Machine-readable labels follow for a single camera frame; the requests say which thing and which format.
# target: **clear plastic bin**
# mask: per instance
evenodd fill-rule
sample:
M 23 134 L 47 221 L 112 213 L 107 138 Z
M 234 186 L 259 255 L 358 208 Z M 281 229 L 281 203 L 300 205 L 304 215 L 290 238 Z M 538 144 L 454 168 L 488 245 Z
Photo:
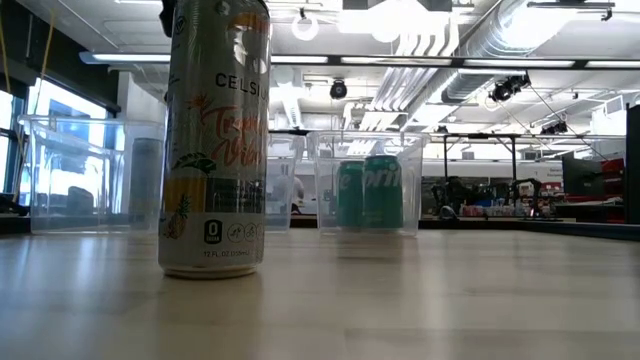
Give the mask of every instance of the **clear plastic bin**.
M 124 119 L 23 116 L 29 153 L 21 196 L 31 231 L 158 229 L 164 125 Z
M 321 233 L 416 235 L 422 134 L 326 131 L 307 137 Z
M 303 150 L 304 137 L 269 134 L 266 202 L 268 232 L 289 231 L 291 204 L 299 201 L 297 194 L 294 194 L 294 173 Z

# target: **wooden table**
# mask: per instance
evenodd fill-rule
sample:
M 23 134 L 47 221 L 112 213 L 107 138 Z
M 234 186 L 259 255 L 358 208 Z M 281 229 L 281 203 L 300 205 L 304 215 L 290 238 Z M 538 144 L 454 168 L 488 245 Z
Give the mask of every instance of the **wooden table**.
M 498 231 L 270 236 L 165 278 L 153 238 L 0 238 L 0 359 L 640 359 L 640 244 Z

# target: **ceiling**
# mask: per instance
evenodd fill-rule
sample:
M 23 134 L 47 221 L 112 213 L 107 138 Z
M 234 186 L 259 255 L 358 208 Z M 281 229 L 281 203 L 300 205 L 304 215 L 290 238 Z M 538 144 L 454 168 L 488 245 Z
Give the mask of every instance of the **ceiling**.
M 163 33 L 158 21 L 161 6 L 153 0 L 19 0 L 39 17 L 48 20 L 50 11 L 55 11 L 55 26 L 83 46 L 95 52 L 154 52 L 168 53 L 170 41 Z M 640 7 L 627 6 L 634 0 L 619 0 L 609 21 L 600 21 L 602 11 L 580 13 L 562 29 L 537 48 L 532 56 L 542 57 L 632 57 L 640 58 Z M 459 34 L 472 30 L 472 25 L 491 8 L 496 0 L 473 0 L 473 11 L 459 16 Z M 278 10 L 272 13 L 274 30 L 272 52 L 275 54 L 394 54 L 398 41 L 383 43 L 370 34 L 344 34 L 335 24 L 340 16 L 342 1 L 318 0 L 326 10 L 318 14 L 319 32 L 312 41 L 302 41 L 291 31 L 291 22 L 296 10 Z M 136 82 L 160 98 L 166 89 L 168 67 L 164 65 L 129 66 Z M 303 114 L 329 114 L 341 116 L 346 103 L 370 101 L 383 83 L 386 69 L 362 67 L 303 67 L 304 91 L 298 101 Z M 452 129 L 475 132 L 495 128 L 495 124 L 513 124 L 511 131 L 523 132 L 529 124 L 552 115 L 549 110 L 562 111 L 576 128 L 588 128 L 589 110 L 601 106 L 602 101 L 620 94 L 632 99 L 634 90 L 640 90 L 640 76 L 636 72 L 575 72 L 575 71 L 531 71 L 534 89 L 525 91 L 509 103 L 493 108 L 486 103 L 486 91 L 468 104 L 455 110 L 443 122 Z M 329 97 L 333 78 L 343 78 L 349 88 L 349 97 L 334 101 Z M 282 103 L 274 97 L 271 113 L 284 113 Z M 324 127 L 330 127 L 326 120 Z M 323 127 L 314 121 L 309 128 Z M 430 126 L 420 125 L 413 130 L 425 130 Z

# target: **teal can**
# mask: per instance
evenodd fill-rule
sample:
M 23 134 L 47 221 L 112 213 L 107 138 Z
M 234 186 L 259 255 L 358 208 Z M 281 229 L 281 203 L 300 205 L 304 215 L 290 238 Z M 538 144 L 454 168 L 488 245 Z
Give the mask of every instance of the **teal can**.
M 348 160 L 338 167 L 336 218 L 338 226 L 362 226 L 364 161 Z
M 404 223 L 402 167 L 392 155 L 377 155 L 364 162 L 363 225 L 373 229 L 400 229 Z

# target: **aluminum can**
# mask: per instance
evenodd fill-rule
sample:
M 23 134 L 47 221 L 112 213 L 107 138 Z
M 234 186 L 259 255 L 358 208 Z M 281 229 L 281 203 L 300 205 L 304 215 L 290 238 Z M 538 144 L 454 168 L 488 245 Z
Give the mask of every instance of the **aluminum can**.
M 362 226 L 364 161 L 347 160 L 338 167 L 337 223 L 358 229 Z
M 167 94 L 158 260 L 186 278 L 262 261 L 269 13 L 259 0 L 179 0 Z
M 392 155 L 370 156 L 364 162 L 366 228 L 400 229 L 404 223 L 402 168 Z

